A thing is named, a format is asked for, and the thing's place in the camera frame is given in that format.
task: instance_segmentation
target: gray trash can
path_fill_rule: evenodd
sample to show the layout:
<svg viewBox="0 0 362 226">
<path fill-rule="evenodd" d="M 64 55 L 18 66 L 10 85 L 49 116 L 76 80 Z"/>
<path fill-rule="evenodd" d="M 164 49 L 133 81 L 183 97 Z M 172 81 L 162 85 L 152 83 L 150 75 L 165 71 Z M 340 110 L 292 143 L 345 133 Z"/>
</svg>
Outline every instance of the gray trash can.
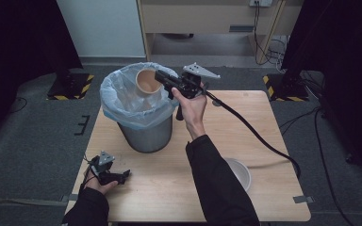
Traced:
<svg viewBox="0 0 362 226">
<path fill-rule="evenodd" d="M 154 94 L 140 93 L 135 80 L 137 73 L 146 68 L 178 76 L 156 63 L 131 64 L 109 74 L 101 84 L 100 94 L 105 116 L 118 123 L 131 148 L 153 153 L 163 149 L 172 137 L 173 112 L 178 102 L 168 98 L 164 87 Z"/>
</svg>

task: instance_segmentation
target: person's right hand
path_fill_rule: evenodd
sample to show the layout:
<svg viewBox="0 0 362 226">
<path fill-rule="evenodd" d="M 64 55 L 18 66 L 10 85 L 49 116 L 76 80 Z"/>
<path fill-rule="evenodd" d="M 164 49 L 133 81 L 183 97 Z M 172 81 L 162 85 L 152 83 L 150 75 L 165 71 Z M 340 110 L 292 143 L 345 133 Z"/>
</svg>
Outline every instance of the person's right hand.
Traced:
<svg viewBox="0 0 362 226">
<path fill-rule="evenodd" d="M 101 186 L 101 184 L 99 184 L 98 178 L 96 178 L 96 176 L 90 170 L 90 172 L 88 173 L 87 182 L 85 183 L 84 189 L 86 187 L 90 187 L 92 189 L 95 189 L 95 190 L 101 192 L 103 195 L 106 195 L 106 193 L 108 193 L 109 190 L 111 188 L 115 187 L 118 183 L 119 182 L 117 182 L 117 181 L 113 181 L 107 185 Z"/>
<path fill-rule="evenodd" d="M 182 115 L 192 139 L 205 135 L 203 119 L 207 104 L 206 96 L 200 95 L 193 99 L 187 99 L 176 88 L 172 88 L 172 93 L 181 105 Z"/>
</svg>

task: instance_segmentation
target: white bowl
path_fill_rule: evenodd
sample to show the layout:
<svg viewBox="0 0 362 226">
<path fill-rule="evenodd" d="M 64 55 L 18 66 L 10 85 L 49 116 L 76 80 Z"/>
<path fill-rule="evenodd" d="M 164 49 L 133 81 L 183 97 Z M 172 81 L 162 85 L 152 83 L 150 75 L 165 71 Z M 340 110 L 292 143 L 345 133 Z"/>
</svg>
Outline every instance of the white bowl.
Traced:
<svg viewBox="0 0 362 226">
<path fill-rule="evenodd" d="M 243 186 L 245 191 L 248 191 L 252 182 L 251 172 L 248 170 L 248 168 L 243 163 L 239 162 L 237 159 L 224 158 L 224 160 L 228 163 L 231 170 L 237 176 L 240 184 Z"/>
</svg>

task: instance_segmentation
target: black sleeve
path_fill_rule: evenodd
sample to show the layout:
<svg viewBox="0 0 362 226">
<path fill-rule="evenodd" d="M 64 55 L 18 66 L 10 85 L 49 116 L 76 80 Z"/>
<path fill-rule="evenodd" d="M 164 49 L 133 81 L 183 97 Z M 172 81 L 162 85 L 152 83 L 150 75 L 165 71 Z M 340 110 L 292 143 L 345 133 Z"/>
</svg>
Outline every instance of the black sleeve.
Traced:
<svg viewBox="0 0 362 226">
<path fill-rule="evenodd" d="M 210 138 L 198 137 L 186 149 L 207 223 L 259 226 L 251 199 Z"/>
<path fill-rule="evenodd" d="M 108 203 L 106 197 L 92 188 L 85 188 L 78 195 L 74 207 L 64 216 L 62 224 L 107 226 Z"/>
</svg>

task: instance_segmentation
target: wrist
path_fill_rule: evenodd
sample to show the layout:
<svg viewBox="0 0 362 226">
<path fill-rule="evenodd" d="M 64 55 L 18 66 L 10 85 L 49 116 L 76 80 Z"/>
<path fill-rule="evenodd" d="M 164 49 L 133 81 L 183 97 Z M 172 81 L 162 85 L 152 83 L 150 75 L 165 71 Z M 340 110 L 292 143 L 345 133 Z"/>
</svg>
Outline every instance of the wrist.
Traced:
<svg viewBox="0 0 362 226">
<path fill-rule="evenodd" d="M 189 134 L 190 134 L 190 137 L 192 138 L 192 140 L 206 134 L 205 127 L 203 126 L 202 123 L 187 124 L 187 129 L 189 131 Z"/>
</svg>

